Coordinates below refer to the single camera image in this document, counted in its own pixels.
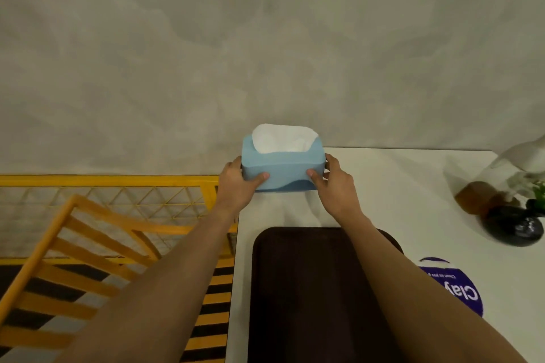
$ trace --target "wall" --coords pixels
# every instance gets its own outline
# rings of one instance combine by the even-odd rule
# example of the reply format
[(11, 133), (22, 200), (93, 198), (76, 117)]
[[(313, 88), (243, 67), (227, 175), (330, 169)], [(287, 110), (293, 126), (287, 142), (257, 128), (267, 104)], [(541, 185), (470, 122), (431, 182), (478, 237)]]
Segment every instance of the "wall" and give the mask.
[(259, 123), (326, 146), (545, 131), (543, 0), (0, 0), (0, 172), (208, 174)]

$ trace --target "purple sticker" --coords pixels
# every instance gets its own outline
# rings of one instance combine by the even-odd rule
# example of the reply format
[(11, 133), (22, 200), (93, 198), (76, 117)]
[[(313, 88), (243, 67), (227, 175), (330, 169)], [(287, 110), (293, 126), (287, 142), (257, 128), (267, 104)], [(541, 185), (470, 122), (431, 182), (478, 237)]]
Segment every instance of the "purple sticker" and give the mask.
[(482, 299), (473, 282), (464, 272), (446, 260), (437, 257), (426, 257), (417, 264), (424, 272), (445, 287), (467, 307), (482, 317)]

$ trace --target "table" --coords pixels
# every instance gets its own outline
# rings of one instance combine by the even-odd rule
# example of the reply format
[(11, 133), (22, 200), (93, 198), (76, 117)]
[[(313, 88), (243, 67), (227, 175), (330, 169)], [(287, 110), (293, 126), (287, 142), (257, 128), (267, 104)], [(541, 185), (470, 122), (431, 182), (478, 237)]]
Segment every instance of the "table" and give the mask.
[[(326, 148), (354, 177), (361, 208), (413, 262), (443, 258), (479, 290), (484, 316), (528, 362), (545, 355), (545, 242), (502, 244), (453, 200), (496, 154), (490, 151)], [(270, 227), (335, 227), (316, 191), (256, 194), (239, 218), (226, 363), (248, 359), (252, 248)]]

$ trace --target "blue tissue box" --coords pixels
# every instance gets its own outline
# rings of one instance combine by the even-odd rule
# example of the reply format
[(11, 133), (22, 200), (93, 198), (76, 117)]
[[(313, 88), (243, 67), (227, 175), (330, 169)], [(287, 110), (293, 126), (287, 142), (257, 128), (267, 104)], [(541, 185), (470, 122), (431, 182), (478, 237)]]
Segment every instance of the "blue tissue box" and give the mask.
[(261, 184), (257, 192), (310, 191), (316, 187), (306, 170), (312, 168), (319, 175), (325, 169), (325, 152), (320, 138), (316, 138), (306, 152), (271, 152), (261, 154), (253, 146), (252, 135), (242, 142), (242, 176), (251, 180), (262, 172), (270, 177)]

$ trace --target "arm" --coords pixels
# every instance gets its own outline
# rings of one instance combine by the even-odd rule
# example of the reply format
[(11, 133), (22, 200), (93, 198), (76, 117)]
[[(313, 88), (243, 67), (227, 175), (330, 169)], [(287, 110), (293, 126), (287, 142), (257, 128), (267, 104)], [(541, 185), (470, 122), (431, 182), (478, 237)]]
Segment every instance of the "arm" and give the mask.
[(268, 177), (244, 181), (240, 157), (229, 162), (220, 175), (212, 211), (168, 255), (102, 307), (57, 363), (178, 362), (227, 231)]
[(327, 154), (330, 172), (309, 170), (325, 209), (350, 237), (392, 332), (413, 362), (523, 363), (484, 319), (401, 254), (365, 217), (352, 177)]

